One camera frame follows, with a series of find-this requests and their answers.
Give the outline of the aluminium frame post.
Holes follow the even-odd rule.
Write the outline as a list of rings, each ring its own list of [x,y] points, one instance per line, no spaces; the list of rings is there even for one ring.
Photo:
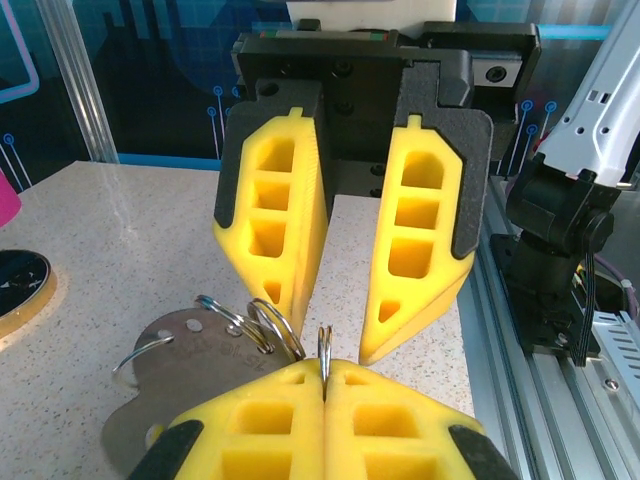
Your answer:
[[[35,0],[90,160],[119,157],[71,0]]]

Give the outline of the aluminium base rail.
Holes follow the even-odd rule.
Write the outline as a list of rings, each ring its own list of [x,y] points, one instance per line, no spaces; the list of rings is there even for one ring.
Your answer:
[[[513,233],[492,178],[475,265],[458,296],[473,406],[521,480],[640,480],[640,354],[608,349],[577,368],[526,354],[489,246]]]

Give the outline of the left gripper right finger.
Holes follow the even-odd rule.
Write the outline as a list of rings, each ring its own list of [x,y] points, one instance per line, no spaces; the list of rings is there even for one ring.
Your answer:
[[[333,360],[325,480],[520,480],[472,416],[346,360]]]

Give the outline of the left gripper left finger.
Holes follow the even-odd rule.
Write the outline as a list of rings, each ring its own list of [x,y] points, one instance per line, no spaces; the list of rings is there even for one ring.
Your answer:
[[[308,359],[177,416],[127,480],[324,480],[319,362]]]

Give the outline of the pink plastic goblet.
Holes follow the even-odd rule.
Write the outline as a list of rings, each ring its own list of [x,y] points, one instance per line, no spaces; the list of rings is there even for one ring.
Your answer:
[[[18,194],[0,170],[0,228],[12,222],[21,208],[22,202]]]

